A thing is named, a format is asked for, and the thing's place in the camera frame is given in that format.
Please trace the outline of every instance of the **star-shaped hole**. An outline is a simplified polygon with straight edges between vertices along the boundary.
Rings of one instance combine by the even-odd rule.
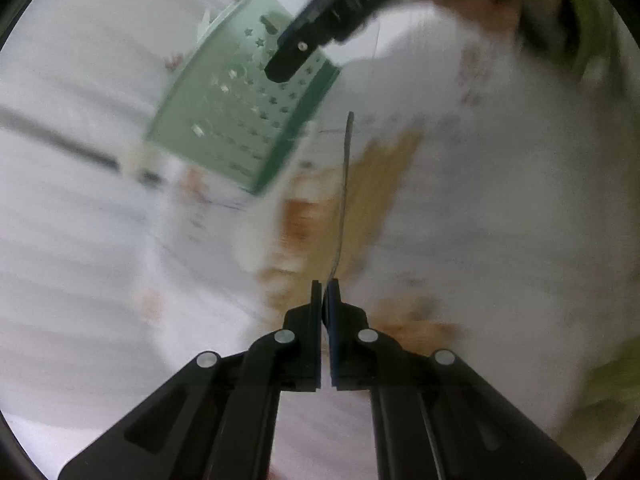
[[[194,124],[191,127],[191,131],[199,137],[204,136],[204,130],[198,124]]]

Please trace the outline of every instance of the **black tongs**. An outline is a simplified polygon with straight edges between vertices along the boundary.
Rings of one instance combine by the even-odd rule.
[[[319,46],[343,42],[389,0],[311,0],[278,38],[278,49],[264,71],[277,83],[291,79]],[[522,2],[522,28],[534,43],[551,52],[562,49],[565,34],[542,10],[540,0]]]

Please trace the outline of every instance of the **thin wire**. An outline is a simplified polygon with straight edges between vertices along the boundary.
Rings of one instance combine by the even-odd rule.
[[[347,115],[347,126],[344,129],[344,158],[342,160],[342,184],[340,186],[340,212],[338,213],[338,239],[335,247],[334,262],[331,266],[331,272],[324,284],[324,293],[329,282],[334,278],[335,271],[338,270],[340,264],[340,254],[342,253],[342,236],[344,234],[344,217],[347,209],[347,181],[349,178],[349,159],[351,153],[351,133],[353,132],[354,113],[349,112]]]

